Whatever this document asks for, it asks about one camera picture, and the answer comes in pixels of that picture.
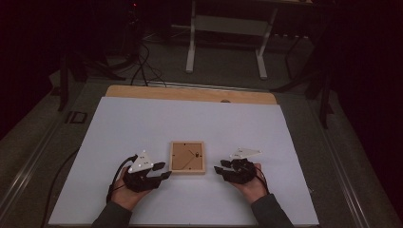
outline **wooden picture frame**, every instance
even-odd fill
[[[171,142],[169,171],[172,174],[205,174],[204,142]]]

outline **person's left hand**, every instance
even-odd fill
[[[113,186],[114,189],[119,188],[119,187],[120,188],[113,191],[111,200],[113,202],[121,205],[125,209],[132,211],[134,209],[134,207],[137,205],[137,203],[139,203],[139,201],[143,197],[145,197],[145,195],[147,195],[149,192],[151,192],[151,190],[137,193],[137,192],[134,192],[134,191],[128,189],[125,186],[125,183],[123,180],[126,170],[127,170],[127,167],[124,167],[122,169],[121,176],[118,178],[118,180],[115,181],[115,184]]]

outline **hand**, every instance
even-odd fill
[[[121,172],[121,176],[118,180],[115,181],[114,189],[112,193],[111,200],[116,202],[117,204],[121,205],[125,209],[132,211],[133,208],[137,205],[137,203],[145,197],[151,190],[143,191],[136,193],[125,186],[125,182],[123,180],[124,174],[127,170],[127,167],[124,167]]]
[[[261,170],[261,165],[259,163],[255,163],[255,167],[257,167],[259,170]],[[261,172],[258,170],[258,177],[263,179],[263,176]],[[239,183],[233,183],[231,182],[232,185],[234,185],[238,190],[240,190],[243,194],[244,197],[246,197],[246,200],[252,204],[254,201],[260,199],[261,197],[266,196],[269,194],[266,191],[266,188],[264,187],[263,183],[260,182],[259,179],[254,177],[251,181],[245,183],[245,184],[239,184]]]

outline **hand-mounted device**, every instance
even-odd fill
[[[163,169],[165,167],[165,162],[153,163],[145,151],[143,151],[143,153],[140,155],[136,154],[133,157],[127,158],[119,167],[112,183],[109,185],[109,190],[106,196],[106,202],[110,201],[112,192],[117,189],[114,188],[115,181],[121,169],[127,162],[133,162],[133,164],[126,170],[123,176],[123,180],[125,186],[134,192],[143,192],[154,188],[158,188],[161,184],[161,181],[168,179],[172,173],[169,171],[162,173],[159,177],[148,177],[147,174],[151,170],[156,171]]]
[[[261,154],[261,152],[259,150],[239,148],[235,154],[230,156],[232,161],[221,160],[222,166],[233,170],[225,170],[217,166],[214,166],[214,169],[217,174],[222,175],[224,180],[228,182],[245,184],[253,178],[257,178],[263,184],[267,194],[269,194],[269,188],[263,173],[252,162],[247,160],[247,158],[257,154]],[[258,176],[257,170],[260,171],[263,179]]]

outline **black wire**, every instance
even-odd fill
[[[47,220],[47,215],[48,215],[48,208],[49,208],[50,198],[51,198],[51,195],[52,195],[52,192],[53,192],[54,184],[55,184],[57,178],[59,177],[60,172],[62,172],[63,167],[65,167],[66,163],[67,163],[75,154],[77,154],[79,150],[80,150],[80,148],[76,149],[73,153],[71,153],[71,154],[68,156],[68,158],[63,162],[62,166],[59,167],[59,170],[57,170],[56,176],[53,178],[53,181],[52,181],[51,186],[50,186],[50,190],[49,190],[49,192],[48,192],[48,199],[47,199],[47,204],[46,204],[46,207],[45,207],[44,216],[43,216],[43,218],[42,218],[41,227],[45,227],[45,222],[46,222],[46,220]]]
[[[160,81],[163,83],[163,85],[166,87],[166,83],[165,83],[165,81],[164,81],[163,78],[162,78],[163,73],[162,73],[159,69],[157,69],[157,68],[151,66],[151,64],[149,64],[148,62],[144,61],[144,63],[145,63],[146,66],[151,70],[151,72],[153,72],[153,74],[155,75],[155,77],[152,78],[152,79],[149,79],[148,82],[152,82],[152,81],[155,81],[155,80],[158,79],[158,80],[160,80]]]
[[[269,194],[269,188],[267,187],[267,180],[266,180],[266,177],[264,176],[264,173],[259,169],[259,168],[257,168],[256,166],[255,166],[255,168],[256,169],[258,169],[259,171],[260,171],[260,173],[261,173],[261,176],[263,177],[263,179],[264,179],[264,182],[266,183],[266,190],[267,190],[267,194]]]
[[[137,74],[139,73],[140,70],[142,71],[143,79],[144,79],[145,85],[148,86],[148,83],[147,83],[147,81],[146,81],[146,79],[145,79],[143,66],[144,66],[144,63],[146,63],[146,61],[147,61],[147,59],[148,59],[150,50],[149,50],[148,47],[145,46],[144,44],[141,44],[141,46],[145,48],[145,50],[147,51],[147,54],[145,55],[145,58],[144,58],[143,62],[142,62],[141,58],[139,57],[139,65],[140,65],[140,67],[136,70],[136,72],[133,74],[133,77],[131,78],[131,82],[130,82],[130,85],[131,85],[131,86],[133,86],[134,79],[136,78],[136,76],[137,76]]]
[[[115,185],[115,181],[116,181],[116,179],[118,179],[118,175],[121,172],[124,165],[130,161],[134,162],[136,159],[137,159],[137,155],[135,155],[133,157],[129,157],[125,161],[123,161],[122,164],[119,166],[118,170],[116,171],[115,177],[113,177],[112,183],[109,185],[109,189],[107,190],[106,203],[108,203],[110,201],[110,198],[112,197],[112,192],[116,190],[116,189],[113,189],[113,186]]]
[[[117,187],[117,188],[113,189],[113,191],[112,191],[112,192],[114,192],[114,191],[116,191],[116,190],[118,190],[118,189],[120,189],[120,188],[123,188],[123,187],[125,187],[125,184],[122,184],[121,186],[119,186],[119,187]]]
[[[248,173],[254,175],[255,178],[257,178],[257,179],[261,182],[261,184],[263,185],[264,189],[266,190],[266,193],[267,193],[267,194],[270,193],[270,192],[269,192],[269,187],[267,186],[266,179],[263,180],[261,177],[259,177],[258,175],[254,174],[252,171],[250,171],[249,169],[247,169],[247,168],[245,168],[245,167],[243,167],[243,166],[241,166],[240,168],[243,169],[243,170],[245,170],[246,172],[248,172]]]

